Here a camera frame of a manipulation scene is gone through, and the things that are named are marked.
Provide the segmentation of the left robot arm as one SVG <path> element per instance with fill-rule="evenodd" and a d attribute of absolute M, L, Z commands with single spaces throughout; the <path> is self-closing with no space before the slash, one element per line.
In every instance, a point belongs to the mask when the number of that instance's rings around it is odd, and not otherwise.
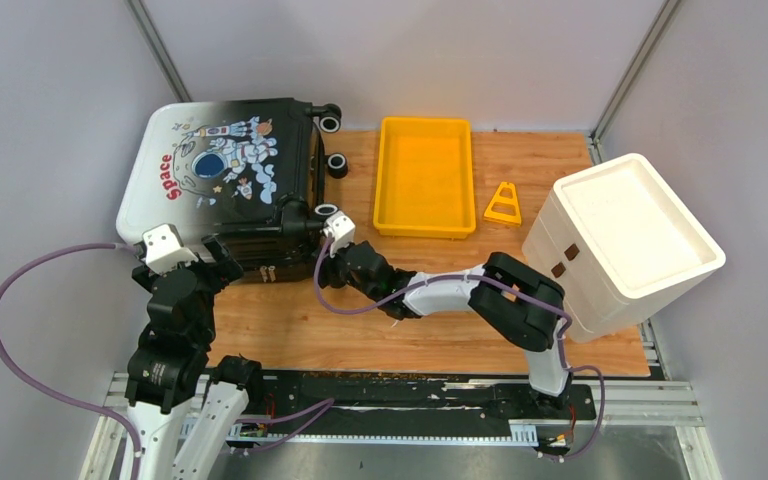
<path fill-rule="evenodd" d="M 143 264 L 132 277 L 151 297 L 148 324 L 127 365 L 126 444 L 135 459 L 123 464 L 122 479 L 207 478 L 232 424 L 265 403 L 260 363 L 226 356 L 206 383 L 194 426 L 179 438 L 216 338 L 215 298 L 244 275 L 216 237 L 202 243 L 208 260 L 163 224 L 146 231 L 139 244 Z"/>

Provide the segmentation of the black white space suitcase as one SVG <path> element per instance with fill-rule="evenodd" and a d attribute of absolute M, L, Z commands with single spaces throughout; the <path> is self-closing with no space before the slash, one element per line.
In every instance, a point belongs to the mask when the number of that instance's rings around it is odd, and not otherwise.
<path fill-rule="evenodd" d="M 169 104 L 149 118 L 115 221 L 138 243 L 174 226 L 205 256 L 218 238 L 244 280 L 311 277 L 330 203 L 326 181 L 348 173 L 324 137 L 339 131 L 341 108 L 294 98 Z"/>

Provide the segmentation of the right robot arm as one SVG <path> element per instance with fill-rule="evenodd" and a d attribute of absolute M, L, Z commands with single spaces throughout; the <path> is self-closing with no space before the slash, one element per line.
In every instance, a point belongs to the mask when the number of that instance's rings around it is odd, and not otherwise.
<path fill-rule="evenodd" d="M 562 336 L 571 317 L 564 311 L 564 289 L 551 278 L 494 252 L 470 269 L 428 274 L 390 265 L 368 242 L 339 249 L 326 243 L 314 266 L 315 293 L 325 287 L 352 287 L 396 321 L 444 312 L 471 312 L 523 350 L 531 403 L 544 417 L 556 417 L 571 403 L 572 375 Z"/>

